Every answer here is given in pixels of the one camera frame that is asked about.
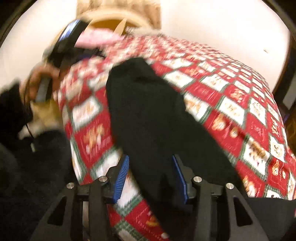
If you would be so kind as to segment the person's left hand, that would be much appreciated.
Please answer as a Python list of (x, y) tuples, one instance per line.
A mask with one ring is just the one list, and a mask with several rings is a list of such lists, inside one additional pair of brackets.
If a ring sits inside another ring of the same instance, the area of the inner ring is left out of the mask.
[(36, 65), (29, 77), (20, 83), (19, 92), (23, 105), (27, 105), (36, 98), (42, 77), (51, 77), (53, 79), (53, 91), (59, 88), (63, 78), (60, 70), (51, 64), (40, 63)]

